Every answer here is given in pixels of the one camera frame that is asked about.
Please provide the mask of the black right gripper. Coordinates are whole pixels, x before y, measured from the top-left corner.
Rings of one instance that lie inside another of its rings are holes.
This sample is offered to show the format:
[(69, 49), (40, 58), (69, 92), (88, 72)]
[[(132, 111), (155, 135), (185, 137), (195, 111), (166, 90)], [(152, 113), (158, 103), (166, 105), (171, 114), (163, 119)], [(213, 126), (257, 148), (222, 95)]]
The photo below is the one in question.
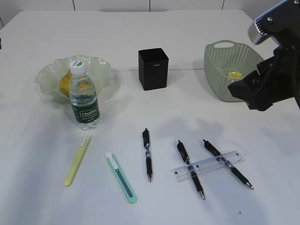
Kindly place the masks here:
[(299, 49), (280, 46), (273, 53), (273, 57), (257, 65), (258, 71), (228, 86), (231, 95), (243, 100), (250, 110), (263, 112), (289, 98), (300, 104)]

